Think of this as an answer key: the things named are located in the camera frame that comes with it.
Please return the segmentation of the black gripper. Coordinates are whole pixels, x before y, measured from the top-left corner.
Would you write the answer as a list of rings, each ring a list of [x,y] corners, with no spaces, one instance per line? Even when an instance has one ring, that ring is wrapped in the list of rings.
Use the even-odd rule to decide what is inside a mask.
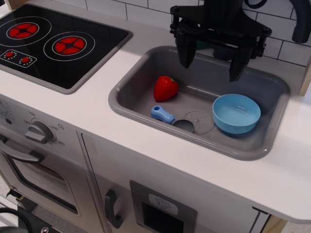
[[[170,8],[180,64],[189,68],[197,40],[217,46],[237,48],[229,69],[229,81],[238,81],[250,59],[262,57],[265,43],[258,41],[259,27],[251,29],[247,23],[255,21],[242,9],[241,0],[206,0],[203,5]]]

